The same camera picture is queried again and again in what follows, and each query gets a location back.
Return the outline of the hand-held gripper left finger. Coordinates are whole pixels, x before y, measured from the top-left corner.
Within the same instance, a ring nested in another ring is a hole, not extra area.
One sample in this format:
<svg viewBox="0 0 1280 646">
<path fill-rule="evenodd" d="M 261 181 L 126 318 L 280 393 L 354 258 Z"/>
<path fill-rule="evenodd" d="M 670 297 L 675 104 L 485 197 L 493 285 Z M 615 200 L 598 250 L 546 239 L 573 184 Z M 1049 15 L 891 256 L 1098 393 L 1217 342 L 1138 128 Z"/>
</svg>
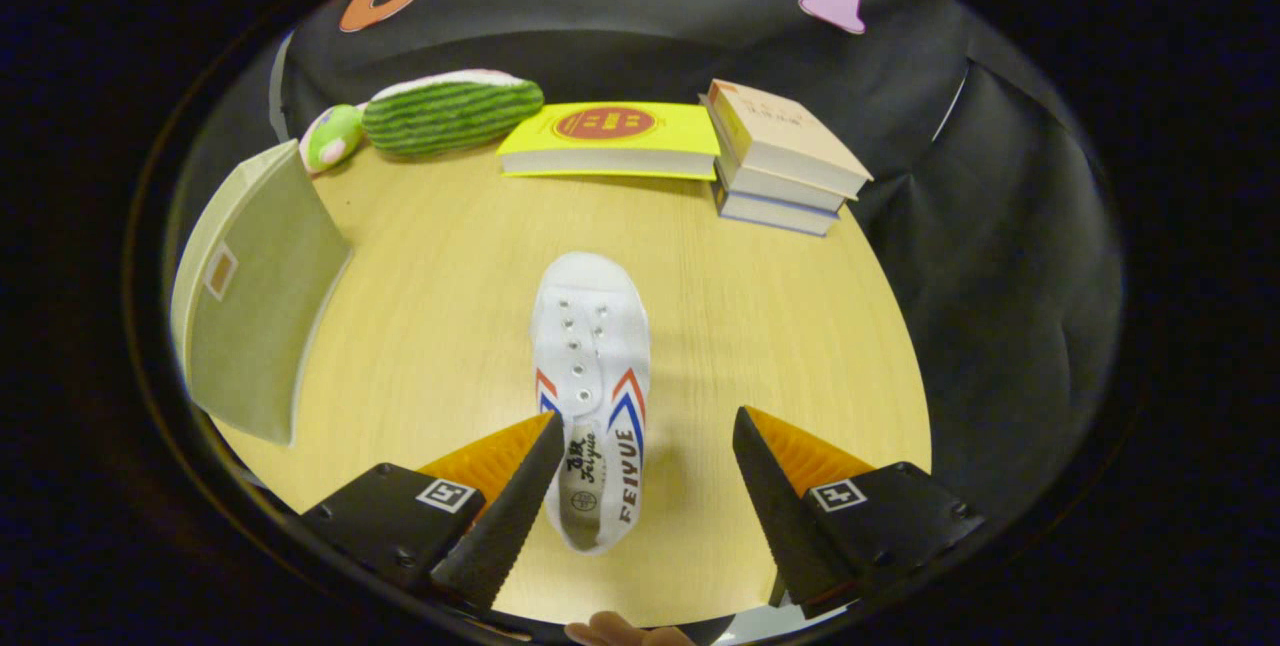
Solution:
<svg viewBox="0 0 1280 646">
<path fill-rule="evenodd" d="M 559 414 L 535 414 L 419 469 L 372 466 L 305 510 L 303 522 L 404 592 L 486 610 L 563 455 Z"/>
</svg>

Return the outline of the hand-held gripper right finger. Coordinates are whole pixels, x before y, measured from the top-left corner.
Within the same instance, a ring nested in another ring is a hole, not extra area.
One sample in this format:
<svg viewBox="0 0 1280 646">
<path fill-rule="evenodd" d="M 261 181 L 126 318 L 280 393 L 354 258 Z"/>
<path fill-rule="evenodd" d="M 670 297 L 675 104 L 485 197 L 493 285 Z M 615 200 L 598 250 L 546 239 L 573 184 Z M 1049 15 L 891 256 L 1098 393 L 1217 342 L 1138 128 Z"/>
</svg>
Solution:
<svg viewBox="0 0 1280 646">
<path fill-rule="evenodd" d="M 986 524 L 910 462 L 873 467 L 754 406 L 733 455 L 777 569 L 774 596 L 808 618 L 902 596 Z"/>
</svg>

